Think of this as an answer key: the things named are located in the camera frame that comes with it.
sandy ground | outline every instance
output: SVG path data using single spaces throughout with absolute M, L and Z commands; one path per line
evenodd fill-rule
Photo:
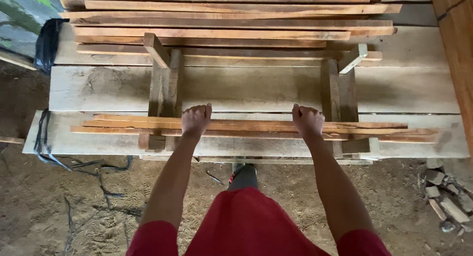
M 0 63 L 0 135 L 25 138 L 34 111 L 48 106 L 49 78 L 39 72 Z M 97 177 L 42 163 L 10 145 L 0 154 L 0 256 L 123 255 L 139 216 L 162 169 L 137 157 L 128 171 L 102 170 L 103 186 L 124 193 L 107 209 Z M 78 156 L 124 166 L 124 156 Z M 393 255 L 468 255 L 473 233 L 454 240 L 418 188 L 423 159 L 390 159 L 372 166 L 343 167 L 365 202 L 375 228 Z M 84 168 L 96 172 L 95 167 Z M 304 234 L 335 255 L 335 244 L 317 194 L 311 166 L 257 165 L 261 191 L 277 201 Z M 183 254 L 215 196 L 228 184 L 230 164 L 193 164 L 178 234 Z M 70 202 L 71 229 L 68 206 Z

person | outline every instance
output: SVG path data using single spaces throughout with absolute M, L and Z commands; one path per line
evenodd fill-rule
M 211 114 L 210 104 L 194 106 L 183 113 L 181 140 L 156 180 L 127 256 L 178 254 L 177 230 L 191 158 Z M 317 189 L 338 254 L 390 255 L 375 234 L 355 187 L 325 147 L 324 116 L 314 108 L 294 104 L 292 118 L 312 155 Z M 186 255 L 328 253 L 309 241 L 280 205 L 258 191 L 255 168 L 244 165 L 234 169 L 227 191 L 215 197 Z

fist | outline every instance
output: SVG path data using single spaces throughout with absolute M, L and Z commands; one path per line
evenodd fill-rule
M 212 104 L 197 105 L 186 109 L 182 114 L 182 134 L 192 134 L 202 136 L 207 126 L 210 124 L 212 114 Z
M 325 117 L 317 109 L 295 103 L 292 108 L 292 121 L 303 138 L 308 135 L 322 136 Z

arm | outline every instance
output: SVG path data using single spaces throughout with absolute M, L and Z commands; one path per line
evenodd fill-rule
M 374 232 L 357 190 L 325 147 L 322 138 L 325 117 L 314 108 L 294 104 L 292 118 L 312 155 L 317 189 L 335 242 L 351 230 L 367 229 Z
M 140 226 L 162 220 L 179 229 L 192 156 L 195 146 L 210 123 L 211 114 L 210 104 L 194 106 L 182 114 L 181 140 L 157 177 Z

forearm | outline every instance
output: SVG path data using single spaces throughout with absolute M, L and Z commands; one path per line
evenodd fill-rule
M 166 221 L 176 229 L 182 218 L 184 194 L 191 172 L 191 159 L 200 136 L 184 134 L 159 174 L 140 225 Z
M 351 230 L 374 231 L 357 190 L 325 147 L 322 137 L 308 135 L 304 141 L 314 161 L 317 189 L 335 241 Z

